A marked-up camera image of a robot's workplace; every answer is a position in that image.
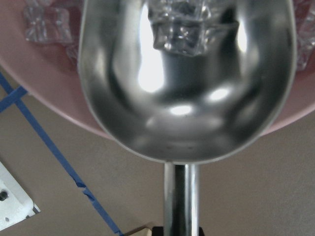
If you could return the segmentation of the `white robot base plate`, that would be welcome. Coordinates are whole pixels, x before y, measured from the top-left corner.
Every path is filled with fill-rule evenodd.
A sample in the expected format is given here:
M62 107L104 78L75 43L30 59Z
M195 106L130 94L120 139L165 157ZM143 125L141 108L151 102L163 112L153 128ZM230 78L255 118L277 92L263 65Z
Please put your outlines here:
M0 229L4 230L41 210L7 168L0 165Z

